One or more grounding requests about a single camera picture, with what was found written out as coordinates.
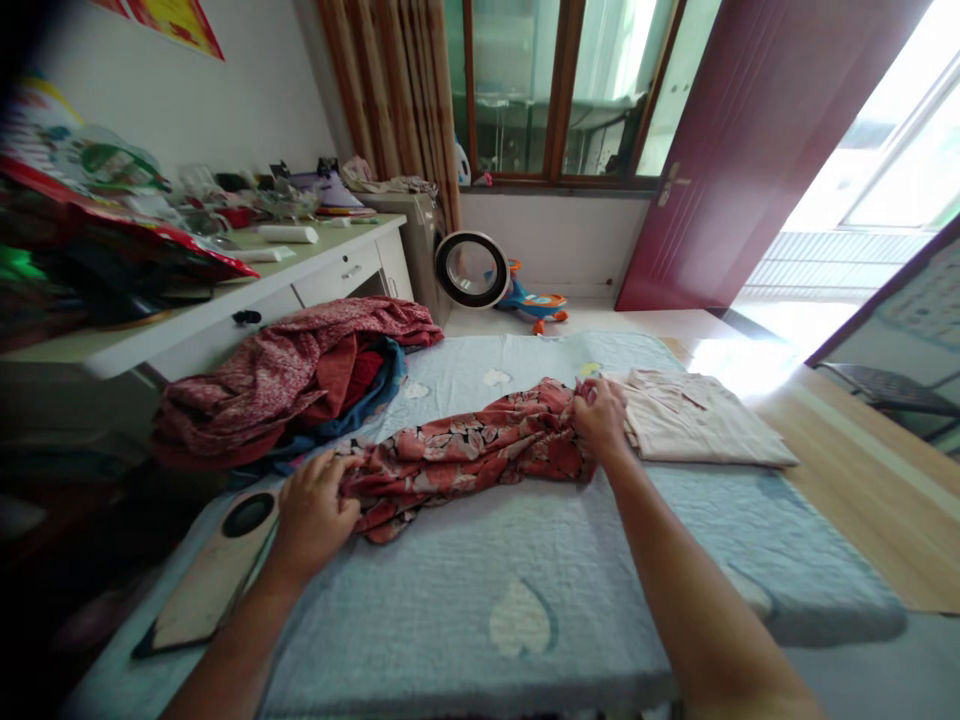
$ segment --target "floral red clothing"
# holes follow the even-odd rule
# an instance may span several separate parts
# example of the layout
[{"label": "floral red clothing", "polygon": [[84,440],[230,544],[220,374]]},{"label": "floral red clothing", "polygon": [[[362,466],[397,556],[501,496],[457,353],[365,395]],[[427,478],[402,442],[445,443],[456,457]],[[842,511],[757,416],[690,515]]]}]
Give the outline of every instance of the floral red clothing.
[{"label": "floral red clothing", "polygon": [[354,447],[365,462],[348,473],[341,492],[360,500],[356,532],[387,543],[423,507],[526,475],[589,482],[596,463],[573,427],[578,392],[544,378],[479,412],[404,428],[372,448]]},{"label": "floral red clothing", "polygon": [[430,311],[407,300],[345,298],[296,312],[248,337],[216,372],[166,387],[154,455],[184,470],[263,457],[295,418],[310,427],[340,415],[355,373],[369,375],[358,358],[379,335],[408,349],[443,339]]}]

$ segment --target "person's right hand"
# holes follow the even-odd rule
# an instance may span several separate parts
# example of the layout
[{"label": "person's right hand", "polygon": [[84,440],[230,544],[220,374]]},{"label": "person's right hand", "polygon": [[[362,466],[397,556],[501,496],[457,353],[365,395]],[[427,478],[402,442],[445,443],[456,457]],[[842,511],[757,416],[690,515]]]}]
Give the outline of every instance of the person's right hand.
[{"label": "person's right hand", "polygon": [[280,491],[280,521],[264,575],[291,589],[303,589],[350,537],[360,503],[341,498],[340,480],[359,457],[333,459],[333,451],[300,466]]},{"label": "person's right hand", "polygon": [[573,399],[577,432],[597,454],[626,447],[627,398],[623,389],[608,380],[587,380],[584,394],[585,398],[578,395]]}]

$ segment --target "drawer handle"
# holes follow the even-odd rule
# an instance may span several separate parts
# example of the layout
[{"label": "drawer handle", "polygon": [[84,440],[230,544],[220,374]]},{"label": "drawer handle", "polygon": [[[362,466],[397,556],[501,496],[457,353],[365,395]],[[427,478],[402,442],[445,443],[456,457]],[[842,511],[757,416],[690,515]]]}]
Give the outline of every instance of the drawer handle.
[{"label": "drawer handle", "polygon": [[233,314],[233,321],[237,325],[257,325],[263,316],[256,310],[241,310]]}]

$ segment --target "black chair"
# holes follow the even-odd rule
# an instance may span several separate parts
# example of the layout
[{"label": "black chair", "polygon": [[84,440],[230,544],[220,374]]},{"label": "black chair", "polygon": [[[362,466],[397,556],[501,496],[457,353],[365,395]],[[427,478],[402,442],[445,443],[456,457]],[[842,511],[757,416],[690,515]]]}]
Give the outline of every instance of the black chair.
[{"label": "black chair", "polygon": [[924,437],[923,439],[927,442],[933,442],[960,427],[960,405],[934,392],[935,388],[960,378],[960,371],[948,375],[933,385],[921,385],[900,373],[877,370],[864,365],[817,363],[813,369],[821,367],[852,385],[854,395],[862,393],[867,404],[881,412],[916,412],[953,420]]}]

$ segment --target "light blue bedsheet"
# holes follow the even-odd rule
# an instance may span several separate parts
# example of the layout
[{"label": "light blue bedsheet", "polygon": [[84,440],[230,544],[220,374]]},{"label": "light blue bedsheet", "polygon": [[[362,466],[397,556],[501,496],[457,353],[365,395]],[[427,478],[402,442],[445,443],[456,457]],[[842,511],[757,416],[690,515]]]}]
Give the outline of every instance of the light blue bedsheet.
[{"label": "light blue bedsheet", "polygon": [[[677,369],[656,339],[443,341],[409,357],[410,375],[358,436],[475,410],[550,376]],[[710,555],[735,575],[783,645],[888,640],[899,602],[866,561],[776,472],[649,465],[657,488]],[[263,481],[266,484],[276,480]],[[71,717],[156,717],[201,656],[130,651],[163,607],[230,496],[212,502],[151,595],[65,706]],[[500,620],[525,614],[525,625]],[[310,585],[281,639],[266,715],[431,717],[603,708],[641,710],[675,696],[609,483],[536,479],[424,510],[396,542],[351,541]]]}]

